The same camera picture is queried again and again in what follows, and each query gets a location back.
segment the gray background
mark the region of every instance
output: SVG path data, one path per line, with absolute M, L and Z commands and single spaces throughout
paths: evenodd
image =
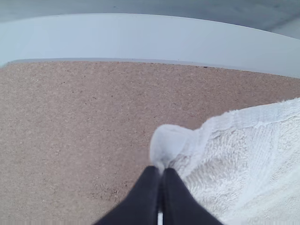
M 78 13 L 191 17 L 300 38 L 299 0 L 0 0 L 0 22 Z

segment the white edge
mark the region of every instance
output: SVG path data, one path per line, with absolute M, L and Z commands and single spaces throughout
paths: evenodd
M 59 15 L 0 24 L 0 66 L 45 60 L 157 62 L 300 78 L 300 40 L 161 15 Z

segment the white towel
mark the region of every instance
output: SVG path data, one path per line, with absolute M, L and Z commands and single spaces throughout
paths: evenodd
M 174 168 L 224 224 L 300 223 L 300 98 L 226 112 L 196 130 L 162 125 L 150 160 Z

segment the cork board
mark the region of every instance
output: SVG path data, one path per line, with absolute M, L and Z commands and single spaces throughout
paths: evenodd
M 145 166 L 155 128 L 300 97 L 300 79 L 152 63 L 0 69 L 0 219 L 93 222 Z

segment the white fabric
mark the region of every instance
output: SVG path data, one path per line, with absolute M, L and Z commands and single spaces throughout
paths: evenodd
M 225 224 L 300 221 L 300 98 L 226 112 L 199 129 L 162 125 L 150 160 L 174 168 Z

